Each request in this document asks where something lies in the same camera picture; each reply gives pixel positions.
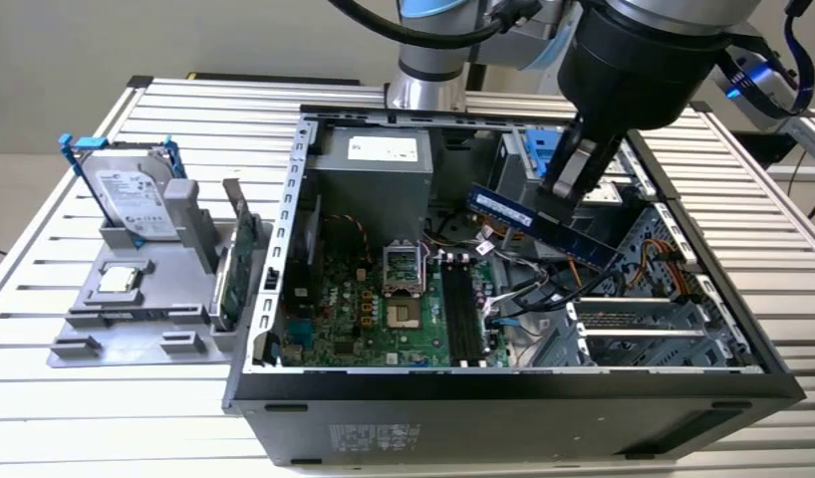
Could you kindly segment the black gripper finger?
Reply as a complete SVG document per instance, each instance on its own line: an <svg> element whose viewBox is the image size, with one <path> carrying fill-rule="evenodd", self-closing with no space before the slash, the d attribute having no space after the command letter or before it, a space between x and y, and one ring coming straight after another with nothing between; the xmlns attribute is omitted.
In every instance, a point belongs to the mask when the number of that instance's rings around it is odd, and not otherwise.
<svg viewBox="0 0 815 478"><path fill-rule="evenodd" d="M571 222L585 194L578 183L595 145L585 136L583 118L574 117L561 134L537 189L538 212L562 224Z"/></svg>
<svg viewBox="0 0 815 478"><path fill-rule="evenodd" d="M595 188L605 170L614 160L623 136L602 134L585 129L578 143L578 152L585 155L578 174L578 200Z"/></svg>

